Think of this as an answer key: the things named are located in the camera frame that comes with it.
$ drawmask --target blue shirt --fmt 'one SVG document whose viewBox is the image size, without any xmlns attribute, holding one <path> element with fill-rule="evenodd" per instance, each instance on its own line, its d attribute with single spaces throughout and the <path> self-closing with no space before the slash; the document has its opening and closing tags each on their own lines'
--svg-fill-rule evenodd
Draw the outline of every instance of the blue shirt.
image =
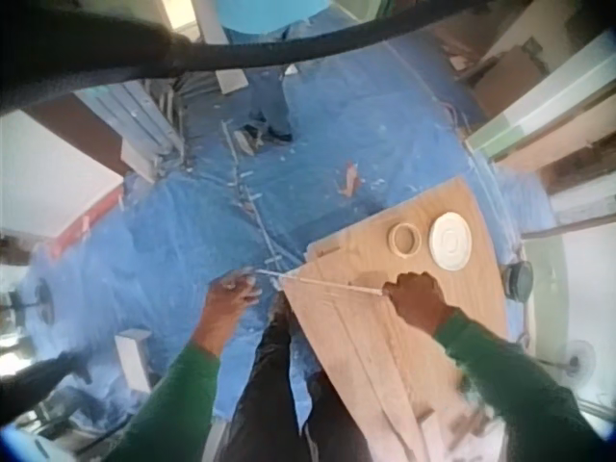
<svg viewBox="0 0 616 462">
<path fill-rule="evenodd" d="M 216 0 L 222 27 L 268 34 L 325 10 L 329 0 Z"/>
</svg>

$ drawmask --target blue tarp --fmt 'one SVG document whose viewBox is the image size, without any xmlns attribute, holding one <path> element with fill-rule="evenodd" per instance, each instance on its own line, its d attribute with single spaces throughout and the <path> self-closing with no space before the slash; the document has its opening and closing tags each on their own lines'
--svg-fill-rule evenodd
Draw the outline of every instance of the blue tarp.
<svg viewBox="0 0 616 462">
<path fill-rule="evenodd" d="M 327 11 L 314 18 L 310 32 L 347 24 L 341 13 Z M 514 258 L 520 229 L 553 224 L 536 178 L 494 172 L 462 147 L 441 102 L 457 109 L 459 123 L 482 115 L 426 34 L 299 69 L 285 82 L 295 128 L 291 146 L 236 163 L 221 123 L 230 130 L 244 123 L 247 92 L 198 95 L 186 102 L 192 172 L 173 171 L 140 200 L 128 187 L 125 207 L 113 209 L 60 261 L 35 256 L 22 290 L 31 293 L 44 277 L 56 305 L 51 327 L 34 314 L 27 319 L 39 358 L 83 348 L 93 355 L 91 385 L 73 377 L 63 382 L 103 404 L 100 412 L 78 413 L 79 424 L 108 429 L 143 400 L 126 387 L 114 335 L 150 330 L 150 366 L 164 373 L 191 335 L 208 282 L 228 270 L 295 268 L 310 242 L 456 175 L 475 193 L 501 262 Z M 339 192 L 349 163 L 362 179 L 352 198 Z M 247 211 L 250 201 L 257 215 Z M 266 263 L 270 247 L 280 256 L 274 263 Z M 267 321 L 272 289 L 262 283 L 261 304 L 244 315 L 222 355 L 215 412 L 225 418 L 233 414 Z M 507 318 L 515 338 L 522 307 L 509 303 Z M 305 341 L 295 342 L 291 378 L 301 420 L 310 409 L 303 377 L 316 366 Z"/>
</svg>

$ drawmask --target white plate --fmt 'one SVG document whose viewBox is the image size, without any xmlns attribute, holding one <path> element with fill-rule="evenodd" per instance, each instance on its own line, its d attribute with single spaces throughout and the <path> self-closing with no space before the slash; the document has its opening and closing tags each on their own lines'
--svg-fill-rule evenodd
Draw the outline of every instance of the white plate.
<svg viewBox="0 0 616 462">
<path fill-rule="evenodd" d="M 458 271 L 471 258 L 473 236 L 469 224 L 460 215 L 447 212 L 436 218 L 429 237 L 430 253 L 443 270 Z"/>
</svg>

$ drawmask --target jeans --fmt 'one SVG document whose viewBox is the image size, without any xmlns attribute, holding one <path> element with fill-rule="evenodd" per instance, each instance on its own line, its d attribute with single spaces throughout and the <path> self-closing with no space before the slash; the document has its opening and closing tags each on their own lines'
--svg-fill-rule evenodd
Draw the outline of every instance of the jeans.
<svg viewBox="0 0 616 462">
<path fill-rule="evenodd" d="M 294 38 L 303 23 L 292 24 L 268 34 L 244 34 L 225 29 L 229 41 L 242 43 L 274 43 Z M 257 127 L 266 123 L 275 135 L 291 135 L 289 106 L 282 88 L 285 65 L 244 69 L 250 89 L 250 122 Z"/>
<path fill-rule="evenodd" d="M 221 462 L 372 462 L 368 443 L 327 376 L 308 380 L 313 401 L 299 429 L 289 380 L 288 327 L 274 319 L 257 347 Z"/>
</svg>

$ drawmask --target black pants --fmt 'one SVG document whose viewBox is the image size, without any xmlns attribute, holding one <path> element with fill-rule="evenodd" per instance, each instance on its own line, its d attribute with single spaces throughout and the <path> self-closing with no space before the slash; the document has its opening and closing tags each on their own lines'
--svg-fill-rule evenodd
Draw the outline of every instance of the black pants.
<svg viewBox="0 0 616 462">
<path fill-rule="evenodd" d="M 313 408 L 299 430 L 289 381 L 291 336 L 272 321 L 229 428 L 221 462 L 372 462 L 363 434 L 324 373 L 309 379 Z"/>
<path fill-rule="evenodd" d="M 40 361 L 0 380 L 0 427 L 9 424 L 49 396 L 79 361 L 72 353 Z"/>
</svg>

